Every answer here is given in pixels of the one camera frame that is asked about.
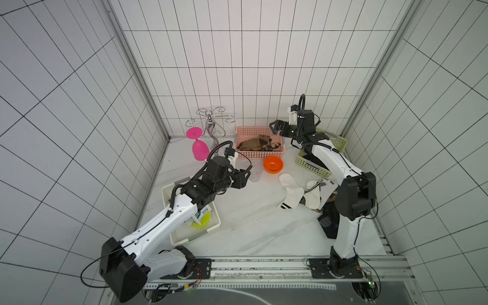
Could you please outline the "brown tan knit sock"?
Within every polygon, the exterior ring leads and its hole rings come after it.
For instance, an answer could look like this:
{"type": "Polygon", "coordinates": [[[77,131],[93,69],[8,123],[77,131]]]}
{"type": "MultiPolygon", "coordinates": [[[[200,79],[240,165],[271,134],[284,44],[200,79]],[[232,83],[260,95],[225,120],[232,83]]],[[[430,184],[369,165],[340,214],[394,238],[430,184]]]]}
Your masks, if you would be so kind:
{"type": "Polygon", "coordinates": [[[281,143],[273,142],[270,136],[260,135],[257,138],[249,139],[238,145],[239,151],[278,151],[281,143]]]}

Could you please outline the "white sock neon yellow toe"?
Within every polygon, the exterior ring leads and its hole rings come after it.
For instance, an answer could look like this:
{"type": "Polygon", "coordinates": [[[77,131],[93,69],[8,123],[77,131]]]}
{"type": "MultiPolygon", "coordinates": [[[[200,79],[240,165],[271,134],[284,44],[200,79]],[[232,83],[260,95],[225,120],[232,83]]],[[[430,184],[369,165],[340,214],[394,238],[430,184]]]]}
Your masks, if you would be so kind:
{"type": "Polygon", "coordinates": [[[200,229],[206,227],[212,218],[212,209],[210,207],[205,207],[199,211],[190,222],[190,226],[200,229]]]}

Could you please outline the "white sock navy stripes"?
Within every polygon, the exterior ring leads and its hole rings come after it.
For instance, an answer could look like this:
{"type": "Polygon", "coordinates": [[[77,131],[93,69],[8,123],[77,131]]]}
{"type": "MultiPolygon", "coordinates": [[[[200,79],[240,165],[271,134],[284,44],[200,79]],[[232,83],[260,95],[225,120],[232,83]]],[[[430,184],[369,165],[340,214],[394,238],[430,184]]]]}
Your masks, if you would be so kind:
{"type": "Polygon", "coordinates": [[[306,184],[304,194],[305,206],[311,210],[321,210],[329,198],[334,194],[338,185],[329,180],[311,180],[306,184]]]}

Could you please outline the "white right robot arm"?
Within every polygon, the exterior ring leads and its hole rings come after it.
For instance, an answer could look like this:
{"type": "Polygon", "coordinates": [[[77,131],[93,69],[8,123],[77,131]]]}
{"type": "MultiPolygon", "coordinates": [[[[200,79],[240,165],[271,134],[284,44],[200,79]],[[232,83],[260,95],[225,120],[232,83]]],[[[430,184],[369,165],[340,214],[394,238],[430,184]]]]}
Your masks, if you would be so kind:
{"type": "Polygon", "coordinates": [[[369,218],[376,205],[376,177],[352,165],[324,133],[318,132],[315,114],[305,109],[305,96],[289,108],[289,121],[269,124],[274,134],[296,141],[317,165],[332,173],[337,185],[334,204],[339,213],[338,235],[331,247],[327,271],[342,278],[358,263],[355,249],[362,221],[369,218]]]}

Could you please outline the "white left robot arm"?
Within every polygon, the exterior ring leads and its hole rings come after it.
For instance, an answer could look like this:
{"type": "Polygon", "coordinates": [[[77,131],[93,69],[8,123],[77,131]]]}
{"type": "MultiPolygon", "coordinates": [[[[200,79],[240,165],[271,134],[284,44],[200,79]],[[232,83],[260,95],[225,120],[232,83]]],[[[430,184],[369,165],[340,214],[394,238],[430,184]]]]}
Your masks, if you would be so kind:
{"type": "Polygon", "coordinates": [[[236,154],[232,141],[218,145],[187,183],[173,187],[169,205],[159,214],[120,241],[110,238],[104,243],[99,273],[119,302],[133,299],[151,280],[202,275],[187,248],[177,246],[160,254],[156,249],[186,221],[196,220],[217,195],[246,186],[250,169],[235,168],[236,154]]]}

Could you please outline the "pink perforated plastic basket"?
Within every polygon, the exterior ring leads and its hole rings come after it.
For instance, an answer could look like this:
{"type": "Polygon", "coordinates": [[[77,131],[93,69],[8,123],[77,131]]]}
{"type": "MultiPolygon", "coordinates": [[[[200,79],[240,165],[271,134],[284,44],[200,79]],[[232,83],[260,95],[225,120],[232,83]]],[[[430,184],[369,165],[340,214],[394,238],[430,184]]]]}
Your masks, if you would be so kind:
{"type": "Polygon", "coordinates": [[[280,134],[274,134],[268,126],[237,127],[235,149],[250,159],[281,158],[285,145],[280,134]]]}

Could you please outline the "green perforated plastic basket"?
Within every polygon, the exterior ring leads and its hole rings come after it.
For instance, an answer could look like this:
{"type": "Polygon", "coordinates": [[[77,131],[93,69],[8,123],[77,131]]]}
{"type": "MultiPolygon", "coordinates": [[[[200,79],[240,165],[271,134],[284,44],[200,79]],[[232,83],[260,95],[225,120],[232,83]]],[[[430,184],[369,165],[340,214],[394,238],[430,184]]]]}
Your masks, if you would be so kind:
{"type": "MultiPolygon", "coordinates": [[[[335,133],[330,133],[328,131],[321,130],[321,129],[318,129],[318,133],[325,134],[332,142],[334,147],[339,152],[344,153],[344,150],[346,149],[348,143],[348,140],[346,138],[336,135],[335,133]]],[[[316,175],[319,175],[324,179],[329,179],[332,176],[332,172],[330,172],[327,168],[319,165],[318,163],[313,162],[311,156],[304,149],[301,149],[298,152],[296,163],[299,166],[315,173],[316,175]]]]}

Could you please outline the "clear plastic cup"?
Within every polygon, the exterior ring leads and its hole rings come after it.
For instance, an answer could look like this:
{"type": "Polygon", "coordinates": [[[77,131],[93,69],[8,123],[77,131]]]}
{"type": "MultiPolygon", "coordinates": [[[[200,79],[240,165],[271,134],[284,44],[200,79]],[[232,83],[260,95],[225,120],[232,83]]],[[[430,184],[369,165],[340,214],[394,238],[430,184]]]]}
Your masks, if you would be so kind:
{"type": "Polygon", "coordinates": [[[250,177],[249,180],[252,182],[259,182],[261,179],[261,174],[263,172],[263,169],[261,167],[253,167],[250,171],[250,177]]]}

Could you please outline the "pink plastic wine glass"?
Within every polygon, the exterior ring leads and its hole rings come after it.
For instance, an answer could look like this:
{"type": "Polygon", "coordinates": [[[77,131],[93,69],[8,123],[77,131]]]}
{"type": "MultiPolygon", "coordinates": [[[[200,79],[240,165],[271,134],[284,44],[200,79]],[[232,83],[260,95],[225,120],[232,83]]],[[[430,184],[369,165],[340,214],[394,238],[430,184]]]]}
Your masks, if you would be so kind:
{"type": "Polygon", "coordinates": [[[203,130],[198,127],[190,128],[186,132],[186,137],[188,139],[194,140],[192,146],[193,156],[197,161],[205,161],[208,158],[210,150],[206,143],[200,140],[200,137],[203,135],[203,130]]]}

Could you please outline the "chrome glass holder stand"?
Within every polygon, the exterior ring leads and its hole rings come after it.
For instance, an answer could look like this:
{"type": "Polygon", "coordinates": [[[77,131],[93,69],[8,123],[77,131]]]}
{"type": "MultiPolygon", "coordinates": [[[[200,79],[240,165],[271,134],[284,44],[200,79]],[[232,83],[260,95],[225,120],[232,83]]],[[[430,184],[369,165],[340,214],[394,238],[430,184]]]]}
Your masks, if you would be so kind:
{"type": "Polygon", "coordinates": [[[212,149],[214,149],[218,144],[219,140],[226,136],[225,128],[219,123],[220,121],[224,123],[232,124],[235,122],[235,116],[226,113],[226,108],[219,106],[214,109],[199,108],[196,111],[196,115],[199,116],[198,119],[189,119],[185,126],[188,128],[197,127],[202,124],[204,127],[203,134],[207,134],[212,140],[212,149]]]}

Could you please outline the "orange plastic bowl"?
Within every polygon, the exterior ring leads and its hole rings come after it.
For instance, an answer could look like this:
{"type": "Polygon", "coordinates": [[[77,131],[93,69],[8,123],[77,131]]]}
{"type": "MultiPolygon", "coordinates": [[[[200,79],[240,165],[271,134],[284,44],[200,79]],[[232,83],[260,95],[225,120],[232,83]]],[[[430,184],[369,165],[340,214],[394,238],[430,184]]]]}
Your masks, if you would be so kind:
{"type": "Polygon", "coordinates": [[[284,163],[278,156],[268,156],[263,160],[263,167],[269,174],[278,174],[282,171],[284,163]]]}

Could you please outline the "black sock blue squares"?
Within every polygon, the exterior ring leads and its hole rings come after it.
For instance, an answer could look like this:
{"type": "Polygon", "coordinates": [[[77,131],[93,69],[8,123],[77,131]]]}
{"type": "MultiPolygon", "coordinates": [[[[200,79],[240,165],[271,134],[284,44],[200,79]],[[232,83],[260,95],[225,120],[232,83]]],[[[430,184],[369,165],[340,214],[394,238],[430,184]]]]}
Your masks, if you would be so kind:
{"type": "Polygon", "coordinates": [[[318,218],[319,225],[326,234],[327,238],[335,240],[339,229],[339,214],[325,213],[318,218]]]}

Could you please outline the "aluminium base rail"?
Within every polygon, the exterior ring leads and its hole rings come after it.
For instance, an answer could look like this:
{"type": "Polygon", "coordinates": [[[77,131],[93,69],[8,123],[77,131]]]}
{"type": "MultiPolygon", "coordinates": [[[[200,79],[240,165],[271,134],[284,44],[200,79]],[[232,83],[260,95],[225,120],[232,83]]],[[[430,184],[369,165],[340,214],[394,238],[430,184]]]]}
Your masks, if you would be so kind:
{"type": "Polygon", "coordinates": [[[162,287],[177,289],[192,283],[196,288],[305,288],[336,282],[408,282],[414,279],[401,256],[365,256],[340,275],[329,270],[327,257],[197,257],[189,268],[174,273],[151,258],[146,266],[157,275],[146,274],[128,285],[136,292],[162,287]]]}

